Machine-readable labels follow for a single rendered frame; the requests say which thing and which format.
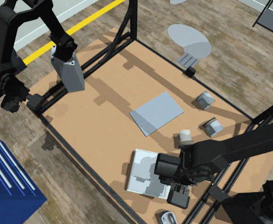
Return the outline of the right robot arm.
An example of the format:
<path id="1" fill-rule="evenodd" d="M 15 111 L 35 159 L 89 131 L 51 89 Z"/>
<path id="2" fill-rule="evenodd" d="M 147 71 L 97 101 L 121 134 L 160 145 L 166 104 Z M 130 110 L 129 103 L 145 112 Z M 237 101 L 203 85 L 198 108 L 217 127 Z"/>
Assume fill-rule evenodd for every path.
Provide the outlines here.
<path id="1" fill-rule="evenodd" d="M 2 100 L 1 108 L 11 113 L 19 110 L 19 102 L 23 99 L 13 96 L 7 91 L 15 90 L 20 81 L 13 75 L 17 69 L 13 66 L 11 56 L 13 52 L 14 42 L 18 27 L 24 22 L 36 20 L 39 17 L 51 31 L 49 38 L 56 44 L 56 52 L 54 57 L 67 62 L 71 59 L 77 44 L 73 43 L 74 39 L 67 34 L 54 12 L 52 11 L 52 0 L 22 0 L 30 10 L 16 13 L 14 11 L 15 4 L 18 0 L 5 0 L 0 6 L 0 98 L 7 93 Z"/>

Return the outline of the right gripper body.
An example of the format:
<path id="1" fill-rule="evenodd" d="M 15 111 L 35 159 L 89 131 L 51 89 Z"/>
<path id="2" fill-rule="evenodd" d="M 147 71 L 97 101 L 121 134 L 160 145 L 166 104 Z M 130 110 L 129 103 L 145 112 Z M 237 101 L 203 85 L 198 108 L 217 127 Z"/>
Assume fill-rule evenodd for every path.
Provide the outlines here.
<path id="1" fill-rule="evenodd" d="M 7 91 L 9 94 L 12 94 L 13 96 L 18 96 L 22 99 L 28 99 L 27 107 L 34 112 L 37 112 L 39 108 L 43 105 L 43 103 L 46 101 L 45 98 L 39 94 L 31 95 L 29 94 L 30 89 L 24 86 L 25 84 L 20 81 L 19 86 L 13 90 L 13 91 Z"/>

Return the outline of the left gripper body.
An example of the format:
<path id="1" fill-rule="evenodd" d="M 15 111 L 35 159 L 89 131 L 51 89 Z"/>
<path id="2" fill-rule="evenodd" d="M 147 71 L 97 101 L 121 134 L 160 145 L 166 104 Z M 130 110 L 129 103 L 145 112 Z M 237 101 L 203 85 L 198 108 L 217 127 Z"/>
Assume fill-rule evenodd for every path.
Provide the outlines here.
<path id="1" fill-rule="evenodd" d="M 174 205 L 176 207 L 187 209 L 189 205 L 190 196 L 188 185 L 194 186 L 198 185 L 198 183 L 195 184 L 189 184 L 183 180 L 181 176 L 178 177 L 180 186 L 176 186 L 175 190 L 170 190 L 167 198 L 167 202 L 171 205 Z"/>

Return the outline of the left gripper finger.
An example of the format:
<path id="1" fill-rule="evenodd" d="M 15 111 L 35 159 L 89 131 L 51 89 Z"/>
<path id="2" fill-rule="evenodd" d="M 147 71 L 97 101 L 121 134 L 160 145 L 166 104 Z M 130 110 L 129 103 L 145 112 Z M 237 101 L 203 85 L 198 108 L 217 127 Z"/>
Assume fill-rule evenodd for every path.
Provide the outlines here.
<path id="1" fill-rule="evenodd" d="M 172 183 L 172 184 L 171 184 L 171 187 L 170 187 L 170 190 L 173 190 L 173 191 L 174 191 L 176 186 L 178 186 L 178 185 Z"/>

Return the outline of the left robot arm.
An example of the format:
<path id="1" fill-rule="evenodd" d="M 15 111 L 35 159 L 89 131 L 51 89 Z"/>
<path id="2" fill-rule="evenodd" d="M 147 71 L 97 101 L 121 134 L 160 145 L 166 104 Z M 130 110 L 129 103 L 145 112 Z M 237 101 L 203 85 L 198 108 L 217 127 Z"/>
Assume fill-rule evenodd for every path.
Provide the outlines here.
<path id="1" fill-rule="evenodd" d="M 215 173 L 223 171 L 229 163 L 271 151 L 273 123 L 226 140 L 197 142 L 182 148 L 179 157 L 159 153 L 154 174 L 159 175 L 160 183 L 166 185 L 179 183 L 179 176 L 189 184 L 204 180 L 214 182 Z M 260 215 L 273 222 L 273 180 L 267 180 L 262 186 L 265 199 L 260 207 Z"/>

